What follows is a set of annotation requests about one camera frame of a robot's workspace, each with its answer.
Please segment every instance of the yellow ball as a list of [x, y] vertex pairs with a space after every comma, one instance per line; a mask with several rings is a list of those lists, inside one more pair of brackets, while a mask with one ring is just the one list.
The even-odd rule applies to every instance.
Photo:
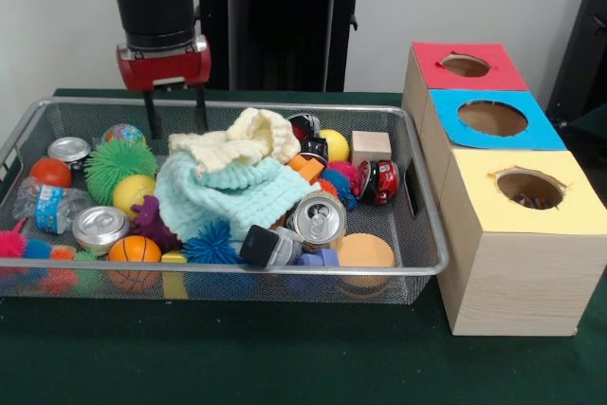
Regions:
[[131, 221], [137, 213], [131, 210], [134, 204], [142, 205], [143, 196], [153, 195], [156, 182], [147, 175], [130, 175], [123, 179], [114, 190], [114, 207], [125, 212]]
[[329, 161], [347, 161], [350, 157], [348, 140], [335, 130], [321, 130], [321, 138], [329, 145]]

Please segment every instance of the orange ball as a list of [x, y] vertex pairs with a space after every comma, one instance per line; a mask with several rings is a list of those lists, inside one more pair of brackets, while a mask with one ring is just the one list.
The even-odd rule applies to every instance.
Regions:
[[135, 261], [138, 263], [159, 263], [162, 253], [152, 239], [143, 236], [129, 236], [118, 241], [110, 249], [110, 261]]
[[141, 293], [160, 280], [160, 272], [149, 270], [108, 270], [112, 283], [122, 291]]
[[39, 159], [31, 167], [29, 175], [35, 177], [38, 183], [52, 187], [67, 188], [72, 185], [72, 173], [69, 167], [57, 158]]

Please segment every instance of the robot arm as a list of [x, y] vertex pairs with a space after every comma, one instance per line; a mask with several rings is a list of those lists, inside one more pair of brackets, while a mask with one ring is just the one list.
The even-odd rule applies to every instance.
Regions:
[[120, 73], [127, 89], [143, 93], [153, 138], [160, 119], [153, 94], [184, 85], [196, 89], [198, 133], [208, 130], [204, 83], [211, 73], [211, 52], [196, 35], [193, 0], [118, 0], [126, 44], [118, 46]]

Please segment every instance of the purple octopus toy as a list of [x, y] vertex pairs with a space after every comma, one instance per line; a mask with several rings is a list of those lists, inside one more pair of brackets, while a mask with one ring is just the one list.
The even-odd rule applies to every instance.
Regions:
[[155, 196], [143, 197], [143, 205], [134, 204], [131, 207], [137, 212], [134, 234], [152, 239], [163, 252], [181, 249], [181, 243], [160, 218], [160, 202]]

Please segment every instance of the metal mesh basket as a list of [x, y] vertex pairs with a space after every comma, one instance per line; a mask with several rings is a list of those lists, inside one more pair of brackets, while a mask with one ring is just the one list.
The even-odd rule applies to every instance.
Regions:
[[[208, 103], [210, 127], [224, 130], [246, 103]], [[255, 103], [282, 115], [307, 112], [347, 137], [353, 130], [390, 134], [400, 191], [386, 207], [360, 206], [348, 213], [348, 233], [369, 232], [396, 253], [397, 267], [274, 267], [64, 262], [0, 259], [0, 296], [55, 296], [110, 299], [192, 299], [308, 303], [412, 304], [432, 275], [448, 261], [444, 233], [411, 118], [392, 107]], [[171, 133], [195, 131], [193, 103], [159, 101], [164, 138], [150, 141], [159, 159], [168, 154]], [[11, 230], [17, 189], [31, 166], [56, 138], [80, 137], [91, 143], [107, 127], [128, 122], [143, 127], [138, 101], [52, 99], [32, 105], [0, 150], [0, 230]], [[82, 172], [74, 187], [85, 189]], [[54, 245], [76, 245], [70, 233], [44, 234], [28, 222], [24, 234]]]

